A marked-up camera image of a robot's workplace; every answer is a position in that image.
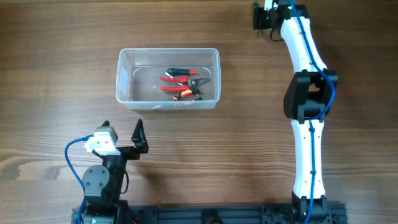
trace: clear plastic container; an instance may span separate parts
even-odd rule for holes
[[[178,92],[166,92],[163,86],[178,86],[159,79],[168,68],[196,70],[189,78],[210,78],[197,86],[203,100],[188,96],[172,98]],[[123,49],[116,77],[116,98],[130,110],[212,109],[221,95],[220,55],[217,49]]]

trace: pliers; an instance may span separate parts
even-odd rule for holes
[[[167,69],[167,72],[164,73],[164,77],[173,78],[176,77],[177,75],[196,75],[196,74],[198,74],[198,72],[195,70],[169,68]]]
[[[191,94],[199,94],[200,90],[197,89],[196,87],[198,85],[201,85],[203,83],[210,81],[210,78],[190,79],[186,76],[181,77],[181,78],[165,78],[165,77],[159,77],[159,78],[165,82],[173,82],[173,83],[181,83],[182,84],[182,86],[176,86],[176,87],[160,86],[160,90],[163,90],[163,91],[179,91],[179,92],[181,92],[180,94],[177,94],[173,97],[174,100],[181,100],[184,96],[188,96]]]

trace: pliers handle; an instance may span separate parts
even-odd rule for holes
[[[185,90],[182,91],[181,93],[173,96],[173,100],[178,101],[181,100],[183,97],[191,95],[191,94],[199,94],[200,90],[199,89],[192,89],[192,90]]]
[[[169,87],[169,86],[160,86],[160,90],[163,91],[185,91],[185,90],[190,90],[190,87],[187,84],[188,82],[188,77],[184,76],[181,78],[166,78],[166,77],[159,77],[162,81],[165,82],[172,82],[172,83],[182,83],[184,85],[182,86],[176,86],[176,87]]]

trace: wooden table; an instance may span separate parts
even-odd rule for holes
[[[337,97],[322,141],[329,200],[350,223],[398,220],[397,1],[304,2]],[[129,111],[115,97],[126,47],[214,47],[214,110]],[[108,119],[129,137],[139,118],[149,153],[129,162],[131,205],[288,202],[294,136],[283,113],[293,75],[285,43],[252,29],[252,1],[0,6],[0,222],[68,223],[82,200],[63,151]],[[70,148],[80,176],[100,160]]]

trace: blue cable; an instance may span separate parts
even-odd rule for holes
[[[321,76],[326,80],[327,84],[331,88],[331,96],[330,96],[329,103],[325,106],[325,108],[318,115],[310,118],[310,120],[319,119],[320,117],[322,117],[330,109],[331,105],[333,104],[333,102],[335,100],[335,96],[336,96],[336,88],[335,88],[333,82],[329,79],[329,77],[318,67],[317,63],[315,62],[315,59],[314,59],[314,57],[312,55],[312,52],[311,52],[310,44],[308,43],[308,39],[307,39],[307,36],[305,34],[305,31],[304,31],[303,23],[300,20],[300,17],[299,17],[299,14],[298,14],[297,10],[296,10],[296,7],[294,6],[292,0],[289,0],[289,3],[292,6],[293,13],[294,13],[294,15],[297,18],[298,24],[300,25],[300,28],[301,28],[301,31],[302,31],[302,35],[303,35],[303,38],[304,38],[304,42],[305,42],[305,45],[307,46],[308,54],[310,55],[311,63],[315,67],[315,69],[319,72],[319,74],[321,74]]]
[[[315,128],[312,126],[312,122],[310,122],[310,132],[311,132],[311,159],[312,159],[312,180],[311,180],[311,196],[310,196],[310,208],[308,209],[308,214],[305,217],[304,224],[307,224],[308,221],[310,221],[310,217],[312,214],[312,208],[313,208],[313,188],[315,185],[315,174],[317,174],[315,170]]]
[[[311,180],[310,208],[308,209],[308,214],[307,214],[307,216],[305,217],[305,220],[304,220],[304,224],[307,224],[309,222],[311,214],[312,214],[313,188],[314,188],[314,185],[315,185],[315,174],[317,173],[316,170],[315,170],[315,129],[312,126],[311,120],[321,118],[330,109],[331,105],[333,104],[333,102],[335,100],[336,88],[335,88],[333,82],[329,79],[329,77],[318,67],[317,63],[315,62],[315,59],[314,59],[313,54],[311,52],[310,44],[308,43],[308,39],[307,39],[307,36],[305,34],[305,31],[304,31],[303,23],[300,20],[300,16],[299,16],[299,14],[298,14],[298,12],[297,12],[292,0],[289,0],[289,3],[292,6],[293,13],[294,13],[294,15],[297,18],[298,24],[300,25],[300,28],[301,28],[301,31],[302,31],[302,35],[303,35],[303,38],[304,38],[304,42],[305,42],[305,45],[306,45],[307,50],[308,50],[308,54],[309,54],[310,59],[311,59],[311,64],[315,67],[315,69],[319,72],[319,74],[321,74],[321,76],[326,80],[327,84],[331,88],[331,96],[330,96],[330,100],[329,100],[328,104],[325,106],[325,108],[319,114],[317,114],[316,116],[314,116],[314,117],[309,119],[310,132],[311,132],[311,142],[312,142],[312,145],[311,145],[311,149],[312,149],[312,180]]]
[[[71,141],[70,143],[68,143],[67,146],[65,147],[65,159],[67,160],[68,166],[69,166],[70,170],[72,171],[73,175],[75,175],[77,181],[79,181],[79,183],[80,183],[80,185],[81,185],[81,187],[82,187],[82,189],[83,189],[83,193],[84,193],[84,191],[86,190],[86,188],[85,188],[83,182],[81,181],[81,179],[79,178],[79,176],[77,175],[76,171],[74,170],[72,164],[71,164],[70,161],[69,161],[69,158],[68,158],[68,149],[69,149],[69,147],[70,147],[72,144],[75,144],[76,142],[87,141],[90,137],[93,137],[93,135],[89,135],[89,136],[86,136],[86,137],[81,138],[81,139],[73,140],[73,141]],[[81,223],[81,212],[82,212],[82,210],[83,210],[83,207],[84,207],[84,204],[85,204],[85,203],[86,203],[86,199],[83,198],[83,201],[81,202],[81,205],[80,205],[80,208],[79,208],[79,214],[78,214],[78,216],[77,216],[77,223],[78,223],[78,224]]]

